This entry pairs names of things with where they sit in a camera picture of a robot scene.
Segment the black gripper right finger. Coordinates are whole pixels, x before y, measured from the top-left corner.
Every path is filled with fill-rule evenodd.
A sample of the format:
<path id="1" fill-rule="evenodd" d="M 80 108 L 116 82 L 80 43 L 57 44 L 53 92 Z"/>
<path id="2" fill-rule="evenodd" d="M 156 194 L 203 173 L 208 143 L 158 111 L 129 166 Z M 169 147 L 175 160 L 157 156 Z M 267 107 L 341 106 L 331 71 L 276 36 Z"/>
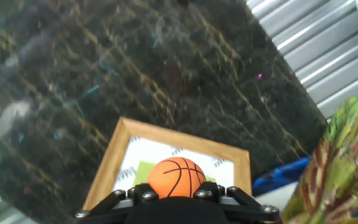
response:
<path id="1" fill-rule="evenodd" d="M 280 224 L 279 209 L 261 205 L 240 188 L 228 188 L 207 181 L 196 190 L 193 198 L 205 201 L 201 208 L 228 223 Z"/>

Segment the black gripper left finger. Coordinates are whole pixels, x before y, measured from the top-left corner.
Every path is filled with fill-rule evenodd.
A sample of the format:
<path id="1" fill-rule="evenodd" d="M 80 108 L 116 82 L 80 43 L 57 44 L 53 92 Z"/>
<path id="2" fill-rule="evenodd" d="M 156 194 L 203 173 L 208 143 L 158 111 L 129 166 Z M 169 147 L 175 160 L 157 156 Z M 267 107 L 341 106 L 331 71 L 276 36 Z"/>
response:
<path id="1" fill-rule="evenodd" d="M 115 190 L 91 210 L 77 212 L 75 224 L 123 224 L 136 205 L 158 199 L 149 184 L 139 184 L 127 191 Z"/>

